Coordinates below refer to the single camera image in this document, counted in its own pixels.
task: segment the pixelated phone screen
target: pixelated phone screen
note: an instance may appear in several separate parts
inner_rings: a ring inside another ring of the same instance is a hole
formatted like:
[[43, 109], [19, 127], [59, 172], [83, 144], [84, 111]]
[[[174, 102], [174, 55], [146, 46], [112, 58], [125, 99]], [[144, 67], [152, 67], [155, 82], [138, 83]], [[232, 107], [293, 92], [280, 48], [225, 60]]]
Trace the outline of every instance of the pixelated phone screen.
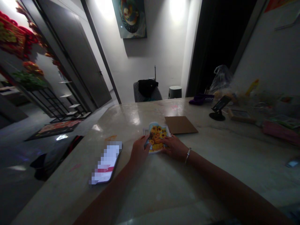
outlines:
[[122, 142], [115, 142], [113, 145], [107, 145], [104, 153], [101, 154], [101, 160], [95, 166], [95, 171], [92, 173], [91, 184], [108, 182], [113, 175], [116, 161], [122, 150]]

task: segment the purple object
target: purple object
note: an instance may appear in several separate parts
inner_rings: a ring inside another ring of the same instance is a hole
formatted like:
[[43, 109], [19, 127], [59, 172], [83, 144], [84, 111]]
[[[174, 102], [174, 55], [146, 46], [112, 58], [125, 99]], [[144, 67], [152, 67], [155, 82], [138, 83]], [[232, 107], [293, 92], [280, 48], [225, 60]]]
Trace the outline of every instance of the purple object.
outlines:
[[214, 95], [197, 94], [193, 100], [189, 101], [189, 103], [193, 105], [203, 105], [203, 103], [212, 102], [214, 97]]

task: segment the yellow bottle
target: yellow bottle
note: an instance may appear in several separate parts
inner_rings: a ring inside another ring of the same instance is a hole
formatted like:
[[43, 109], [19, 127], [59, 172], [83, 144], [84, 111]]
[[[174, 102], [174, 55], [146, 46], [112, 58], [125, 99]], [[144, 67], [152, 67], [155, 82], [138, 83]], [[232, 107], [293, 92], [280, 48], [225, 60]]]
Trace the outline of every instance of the yellow bottle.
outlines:
[[249, 97], [251, 91], [253, 91], [253, 90], [255, 90], [255, 89], [257, 88], [258, 83], [259, 83], [259, 79], [257, 79], [256, 81], [254, 81], [254, 82], [251, 84], [251, 86], [249, 87], [249, 89], [248, 89], [248, 91], [246, 92], [245, 95]]

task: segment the trash can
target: trash can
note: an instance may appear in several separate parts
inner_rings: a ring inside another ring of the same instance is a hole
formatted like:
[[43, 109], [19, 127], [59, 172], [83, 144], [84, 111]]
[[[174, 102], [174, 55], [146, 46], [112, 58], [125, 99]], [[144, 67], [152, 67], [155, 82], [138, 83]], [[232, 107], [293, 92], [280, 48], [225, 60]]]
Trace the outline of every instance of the trash can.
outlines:
[[182, 88], [180, 86], [171, 86], [169, 88], [169, 97], [168, 97], [168, 99], [181, 98], [182, 97], [181, 90], [182, 90]]

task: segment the pink stain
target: pink stain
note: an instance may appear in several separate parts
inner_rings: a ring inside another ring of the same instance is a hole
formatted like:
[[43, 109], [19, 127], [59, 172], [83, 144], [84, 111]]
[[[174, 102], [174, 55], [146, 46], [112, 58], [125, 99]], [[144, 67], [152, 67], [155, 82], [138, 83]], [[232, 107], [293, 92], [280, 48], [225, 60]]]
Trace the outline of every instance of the pink stain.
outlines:
[[176, 110], [178, 108], [178, 105], [172, 105], [172, 110]]
[[70, 169], [69, 172], [71, 172], [71, 171], [73, 171], [73, 170], [75, 170], [75, 169], [77, 169], [79, 167], [81, 167], [81, 164], [76, 164], [72, 169]]

